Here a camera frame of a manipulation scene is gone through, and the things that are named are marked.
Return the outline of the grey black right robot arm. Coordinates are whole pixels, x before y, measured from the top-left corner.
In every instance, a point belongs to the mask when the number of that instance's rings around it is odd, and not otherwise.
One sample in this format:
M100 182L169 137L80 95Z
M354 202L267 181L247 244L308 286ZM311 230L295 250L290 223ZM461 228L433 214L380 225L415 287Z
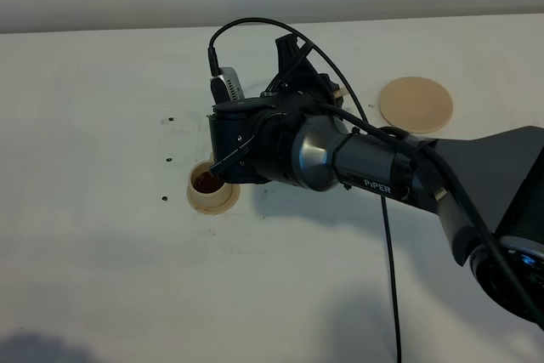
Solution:
M275 42L279 70L257 97L208 53L212 174L231 184L360 188L439 217L458 264L512 314L543 322L543 132L419 139L343 109L340 87L308 61L312 43Z

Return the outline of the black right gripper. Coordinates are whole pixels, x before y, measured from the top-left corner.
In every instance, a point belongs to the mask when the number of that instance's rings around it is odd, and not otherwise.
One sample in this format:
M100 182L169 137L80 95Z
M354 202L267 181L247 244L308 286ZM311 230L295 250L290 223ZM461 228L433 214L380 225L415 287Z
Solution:
M340 107L340 86L327 74L317 74L307 57L311 41L298 46L298 36L275 40L279 72L274 90L259 97L217 104L208 117L214 163L211 174L229 184L297 185L292 170L296 134L321 104Z

